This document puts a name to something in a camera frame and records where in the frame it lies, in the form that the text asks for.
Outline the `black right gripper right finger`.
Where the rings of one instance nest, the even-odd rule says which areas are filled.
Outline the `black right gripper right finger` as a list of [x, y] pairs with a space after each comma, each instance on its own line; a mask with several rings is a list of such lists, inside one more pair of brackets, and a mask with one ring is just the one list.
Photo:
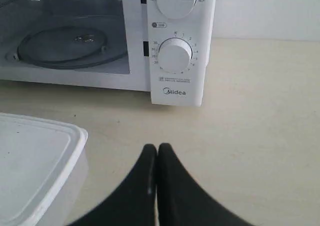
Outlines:
[[158, 220], [161, 226], [250, 226], [192, 178], [169, 143], [158, 148]]

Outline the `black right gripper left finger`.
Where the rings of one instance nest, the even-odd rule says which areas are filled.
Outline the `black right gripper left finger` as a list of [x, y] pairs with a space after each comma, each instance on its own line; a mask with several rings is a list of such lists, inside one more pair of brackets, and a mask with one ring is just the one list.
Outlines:
[[119, 186], [71, 226], [154, 226], [157, 149], [146, 144]]

